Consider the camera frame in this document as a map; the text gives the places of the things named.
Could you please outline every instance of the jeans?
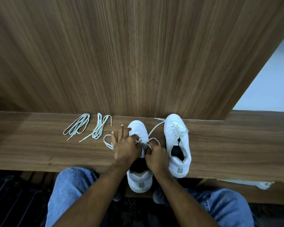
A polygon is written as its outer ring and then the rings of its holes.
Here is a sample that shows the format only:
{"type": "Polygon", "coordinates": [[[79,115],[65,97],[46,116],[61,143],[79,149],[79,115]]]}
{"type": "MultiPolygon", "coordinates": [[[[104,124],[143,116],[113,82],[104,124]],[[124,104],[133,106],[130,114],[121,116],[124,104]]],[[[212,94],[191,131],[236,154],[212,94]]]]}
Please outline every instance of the jeans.
{"type": "MultiPolygon", "coordinates": [[[[45,227],[51,227],[59,217],[97,180],[91,170],[72,167],[57,177],[48,203],[45,227]]],[[[254,226],[251,210],[245,198],[229,189],[196,192],[186,189],[220,226],[254,226]]],[[[164,204],[169,203],[164,197],[164,204]]],[[[107,216],[102,225],[107,226],[107,216]]]]}

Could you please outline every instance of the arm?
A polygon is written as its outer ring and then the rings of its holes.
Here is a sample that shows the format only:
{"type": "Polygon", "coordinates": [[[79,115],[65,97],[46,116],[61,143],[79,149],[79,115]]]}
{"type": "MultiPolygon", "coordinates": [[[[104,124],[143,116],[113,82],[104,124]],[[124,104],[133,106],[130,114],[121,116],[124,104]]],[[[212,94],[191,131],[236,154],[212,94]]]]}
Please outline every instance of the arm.
{"type": "Polygon", "coordinates": [[[117,192],[118,186],[131,164],[141,155],[142,146],[136,146],[137,136],[129,136],[121,126],[118,134],[112,132],[115,162],[103,175],[57,220],[59,226],[99,226],[117,192]]]}
{"type": "Polygon", "coordinates": [[[200,206],[170,174],[169,158],[165,148],[156,142],[149,143],[145,160],[162,187],[167,200],[180,226],[219,226],[217,222],[200,206]]]}

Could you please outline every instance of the wooden wall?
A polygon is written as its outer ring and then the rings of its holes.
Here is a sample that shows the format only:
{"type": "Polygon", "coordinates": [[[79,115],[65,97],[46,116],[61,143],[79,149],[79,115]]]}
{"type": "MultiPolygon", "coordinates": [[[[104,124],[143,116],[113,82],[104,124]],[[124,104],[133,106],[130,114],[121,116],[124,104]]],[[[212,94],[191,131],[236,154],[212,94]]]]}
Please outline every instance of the wooden wall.
{"type": "Polygon", "coordinates": [[[284,0],[0,0],[0,110],[224,119],[284,0]]]}

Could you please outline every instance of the white sneaker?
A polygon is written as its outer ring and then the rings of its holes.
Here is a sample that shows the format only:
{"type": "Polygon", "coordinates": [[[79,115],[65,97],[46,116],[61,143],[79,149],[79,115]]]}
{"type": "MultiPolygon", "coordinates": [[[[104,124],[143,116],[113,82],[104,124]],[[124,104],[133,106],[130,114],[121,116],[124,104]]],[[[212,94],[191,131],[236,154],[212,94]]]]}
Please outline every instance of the white sneaker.
{"type": "MultiPolygon", "coordinates": [[[[145,164],[146,166],[144,159],[145,148],[146,148],[145,144],[148,143],[148,134],[146,127],[141,121],[134,120],[128,125],[128,128],[131,128],[129,135],[139,136],[139,142],[142,144],[142,154],[140,156],[141,160],[136,160],[133,164],[137,162],[143,162],[143,164],[145,164]]],[[[141,173],[131,171],[130,169],[127,171],[127,180],[129,187],[132,189],[132,191],[136,193],[144,193],[148,191],[153,183],[153,173],[149,169],[141,173]]]]}
{"type": "Polygon", "coordinates": [[[188,129],[180,116],[171,114],[164,123],[166,151],[170,156],[169,171],[176,178],[183,178],[189,171],[191,154],[188,129]]]}

